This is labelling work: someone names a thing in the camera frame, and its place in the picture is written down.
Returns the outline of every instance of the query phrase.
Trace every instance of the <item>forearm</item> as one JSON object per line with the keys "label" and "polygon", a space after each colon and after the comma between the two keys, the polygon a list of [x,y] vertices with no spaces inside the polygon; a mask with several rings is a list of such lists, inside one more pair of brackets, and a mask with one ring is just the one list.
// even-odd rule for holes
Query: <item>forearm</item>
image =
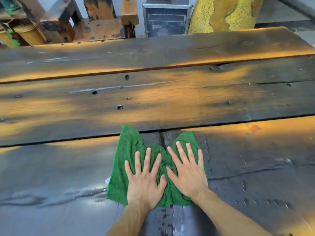
{"label": "forearm", "polygon": [[142,204],[129,204],[106,236],[137,236],[148,209]]}
{"label": "forearm", "polygon": [[222,236],[271,236],[268,231],[208,189],[200,190],[193,201],[208,215]]}

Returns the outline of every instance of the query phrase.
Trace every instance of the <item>wooden chair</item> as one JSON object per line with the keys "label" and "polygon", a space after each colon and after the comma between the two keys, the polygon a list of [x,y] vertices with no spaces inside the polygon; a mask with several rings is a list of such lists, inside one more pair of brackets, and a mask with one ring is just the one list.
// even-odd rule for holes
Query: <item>wooden chair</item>
{"label": "wooden chair", "polygon": [[89,18],[83,19],[75,0],[57,0],[41,19],[48,43],[135,38],[139,24],[136,0],[122,0],[116,16],[112,0],[83,0]]}

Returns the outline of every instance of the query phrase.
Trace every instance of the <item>floor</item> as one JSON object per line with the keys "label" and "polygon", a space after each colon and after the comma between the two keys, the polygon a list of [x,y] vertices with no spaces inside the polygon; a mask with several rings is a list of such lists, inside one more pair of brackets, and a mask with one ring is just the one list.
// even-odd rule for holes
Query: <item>floor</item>
{"label": "floor", "polygon": [[315,20],[279,0],[264,0],[256,28],[285,26],[315,47]]}

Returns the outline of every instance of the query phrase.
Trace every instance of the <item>yellow speckled object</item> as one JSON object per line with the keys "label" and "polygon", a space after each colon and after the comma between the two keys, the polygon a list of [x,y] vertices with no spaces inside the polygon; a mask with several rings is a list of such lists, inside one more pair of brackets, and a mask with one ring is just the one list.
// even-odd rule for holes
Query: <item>yellow speckled object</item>
{"label": "yellow speckled object", "polygon": [[263,0],[197,0],[188,34],[254,28]]}

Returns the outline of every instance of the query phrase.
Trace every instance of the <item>person's left hand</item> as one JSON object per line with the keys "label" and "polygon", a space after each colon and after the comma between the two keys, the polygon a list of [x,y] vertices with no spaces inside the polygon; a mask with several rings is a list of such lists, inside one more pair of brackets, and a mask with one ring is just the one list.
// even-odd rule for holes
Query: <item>person's left hand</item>
{"label": "person's left hand", "polygon": [[128,204],[143,205],[147,211],[152,210],[161,200],[167,181],[163,174],[160,183],[157,185],[157,172],[160,168],[162,156],[159,153],[155,163],[150,171],[151,148],[147,148],[146,157],[143,164],[143,172],[141,172],[140,152],[136,152],[136,174],[130,170],[128,161],[125,161],[125,169],[128,176]]}

